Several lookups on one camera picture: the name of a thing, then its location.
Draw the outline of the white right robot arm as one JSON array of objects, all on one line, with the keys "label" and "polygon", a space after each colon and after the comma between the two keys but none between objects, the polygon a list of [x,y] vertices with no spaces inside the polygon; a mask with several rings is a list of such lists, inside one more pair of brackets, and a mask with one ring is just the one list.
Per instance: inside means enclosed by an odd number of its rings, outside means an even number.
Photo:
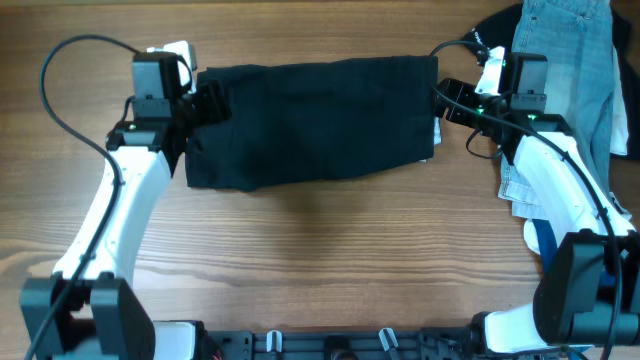
[{"label": "white right robot arm", "polygon": [[496,143],[534,190],[556,252],[531,303],[480,313],[461,341],[465,357],[579,354],[639,343],[639,234],[601,191],[564,118],[544,111],[547,59],[479,47],[477,85],[446,78],[437,116]]}]

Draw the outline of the black shorts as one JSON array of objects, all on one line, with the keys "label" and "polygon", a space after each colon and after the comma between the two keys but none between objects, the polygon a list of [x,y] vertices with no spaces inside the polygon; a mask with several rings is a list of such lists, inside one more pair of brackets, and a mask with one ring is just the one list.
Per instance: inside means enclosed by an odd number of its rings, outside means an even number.
[{"label": "black shorts", "polygon": [[208,68],[197,85],[220,81],[232,117],[189,136],[187,184],[251,192],[427,160],[437,72],[430,56]]}]

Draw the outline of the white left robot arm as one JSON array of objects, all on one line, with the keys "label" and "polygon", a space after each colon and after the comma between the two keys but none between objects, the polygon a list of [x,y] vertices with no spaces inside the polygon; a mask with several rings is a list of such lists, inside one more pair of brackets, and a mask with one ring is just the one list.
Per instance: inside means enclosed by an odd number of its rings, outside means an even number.
[{"label": "white left robot arm", "polygon": [[29,359],[220,359],[196,320],[153,321],[132,289],[153,209],[175,172],[193,106],[193,60],[135,52],[134,94],[99,152],[105,168],[79,232],[48,278],[30,278],[20,307]]}]

